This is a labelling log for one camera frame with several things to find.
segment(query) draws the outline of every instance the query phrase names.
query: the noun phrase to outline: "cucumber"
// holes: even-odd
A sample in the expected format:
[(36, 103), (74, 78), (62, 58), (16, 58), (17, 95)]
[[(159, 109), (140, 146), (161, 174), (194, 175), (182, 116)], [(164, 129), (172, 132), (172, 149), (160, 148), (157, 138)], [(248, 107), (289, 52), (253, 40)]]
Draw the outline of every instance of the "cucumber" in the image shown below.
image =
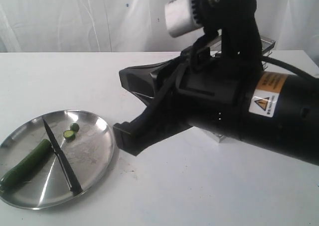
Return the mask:
[(77, 124), (77, 123), (72, 123), (72, 124), (70, 125), (70, 130), (72, 130), (72, 131), (74, 131), (74, 132), (78, 132), (79, 129), (80, 129), (80, 126), (79, 126), (79, 124)]
[(9, 190), (24, 179), (26, 175), (38, 164), (51, 150), (51, 142), (44, 139), (23, 160), (10, 169), (0, 180), (0, 190)]
[(74, 140), (75, 139), (75, 132), (72, 131), (72, 130), (66, 130), (64, 133), (63, 133), (63, 136), (65, 139), (67, 140)]

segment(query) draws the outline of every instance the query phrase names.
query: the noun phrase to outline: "black knife handle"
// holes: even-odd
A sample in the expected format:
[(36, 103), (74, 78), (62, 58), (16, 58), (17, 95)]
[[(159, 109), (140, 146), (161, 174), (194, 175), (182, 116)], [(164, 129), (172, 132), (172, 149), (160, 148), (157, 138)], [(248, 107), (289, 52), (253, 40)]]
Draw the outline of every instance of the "black knife handle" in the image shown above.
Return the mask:
[(65, 175), (66, 181), (69, 185), (70, 191), (77, 193), (77, 194), (81, 193), (83, 190), (82, 190), (82, 187), (80, 185), (80, 182), (76, 178), (74, 171), (73, 171), (69, 161), (67, 160), (64, 152), (61, 150), (61, 151), (57, 152), (56, 156), (60, 162), (61, 168), (62, 168), (63, 173)]

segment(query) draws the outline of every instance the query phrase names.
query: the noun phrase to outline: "metal plate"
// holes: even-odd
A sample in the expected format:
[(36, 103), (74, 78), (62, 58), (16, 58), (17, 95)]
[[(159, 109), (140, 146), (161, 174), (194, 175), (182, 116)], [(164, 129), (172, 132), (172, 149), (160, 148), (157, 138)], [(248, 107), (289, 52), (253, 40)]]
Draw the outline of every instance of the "metal plate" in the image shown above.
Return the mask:
[[(115, 140), (111, 127), (99, 116), (84, 111), (59, 111), (44, 117), (85, 193), (101, 179), (112, 159)], [(74, 122), (80, 125), (80, 130), (75, 140), (67, 142), (63, 132)], [(15, 130), (0, 145), (0, 178), (45, 138), (48, 136), (42, 116)], [(74, 198), (53, 152), (18, 186), (2, 192), (0, 197), (12, 206), (33, 210), (56, 206)]]

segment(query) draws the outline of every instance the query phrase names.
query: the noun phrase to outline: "black cable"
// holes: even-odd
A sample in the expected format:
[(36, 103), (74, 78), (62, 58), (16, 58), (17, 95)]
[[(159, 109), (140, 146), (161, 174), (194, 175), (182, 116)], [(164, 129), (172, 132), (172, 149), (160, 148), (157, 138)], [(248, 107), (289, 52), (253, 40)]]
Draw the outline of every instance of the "black cable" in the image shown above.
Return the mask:
[(315, 85), (315, 87), (317, 89), (319, 88), (317, 78), (311, 76), (310, 74), (304, 72), (303, 70), (300, 70), (299, 68), (296, 68), (295, 66), (293, 66), (289, 63), (285, 63), (285, 62), (280, 61), (278, 59), (274, 59), (274, 58), (270, 58), (270, 57), (266, 57), (266, 56), (262, 56), (261, 61), (266, 62), (266, 63), (270, 63), (270, 64), (274, 64), (276, 66), (284, 68), (284, 69), (296, 74), (297, 76), (305, 79), (306, 81), (312, 83), (313, 85)]

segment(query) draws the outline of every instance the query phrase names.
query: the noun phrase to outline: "warning triangle symbol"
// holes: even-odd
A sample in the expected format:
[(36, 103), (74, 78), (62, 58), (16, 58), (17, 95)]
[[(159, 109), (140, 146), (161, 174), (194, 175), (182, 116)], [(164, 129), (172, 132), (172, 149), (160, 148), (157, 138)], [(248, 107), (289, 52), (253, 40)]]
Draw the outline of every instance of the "warning triangle symbol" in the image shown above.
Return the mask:
[(262, 110), (266, 111), (267, 105), (268, 105), (268, 101), (269, 101), (269, 98), (263, 98), (263, 99), (256, 100), (255, 103), (256, 103)]

